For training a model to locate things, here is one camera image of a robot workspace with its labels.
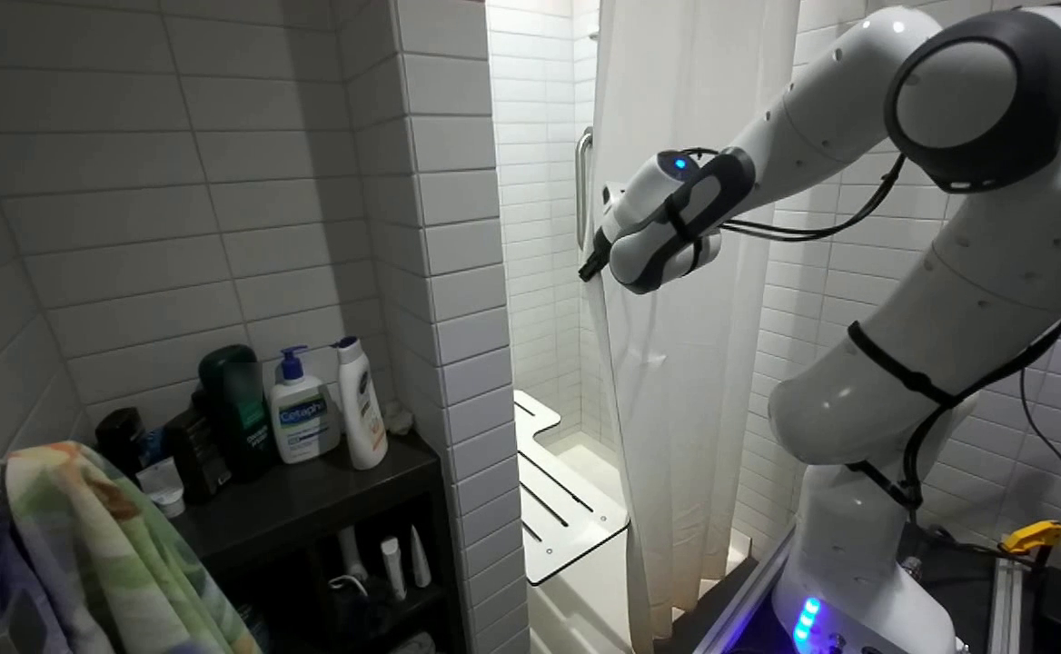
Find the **bottle cap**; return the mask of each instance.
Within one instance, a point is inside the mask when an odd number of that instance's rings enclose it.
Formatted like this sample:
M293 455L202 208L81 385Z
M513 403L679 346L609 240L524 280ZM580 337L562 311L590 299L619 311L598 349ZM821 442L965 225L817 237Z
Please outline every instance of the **bottle cap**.
M357 335L344 335L341 341L333 341L333 349L337 349L341 360L357 360L358 355Z
M293 379L304 379L300 355L298 355L298 349L282 349L281 383L293 383Z

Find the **towel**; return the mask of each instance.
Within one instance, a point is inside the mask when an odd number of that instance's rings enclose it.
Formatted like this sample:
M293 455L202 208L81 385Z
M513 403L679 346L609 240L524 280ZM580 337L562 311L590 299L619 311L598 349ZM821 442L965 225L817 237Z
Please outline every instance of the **towel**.
M16 449L5 482L23 549L74 651L259 651L168 516L96 449Z

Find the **shower curtain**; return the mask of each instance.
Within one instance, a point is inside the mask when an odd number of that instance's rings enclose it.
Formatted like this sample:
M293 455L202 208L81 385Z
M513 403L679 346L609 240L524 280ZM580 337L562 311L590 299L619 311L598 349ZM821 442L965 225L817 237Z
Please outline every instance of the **shower curtain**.
M793 36L797 0L602 0L592 196L656 148L728 144L790 79ZM636 651L671 633L700 579L724 579L763 259L767 242L730 237L656 295L590 282L632 507Z

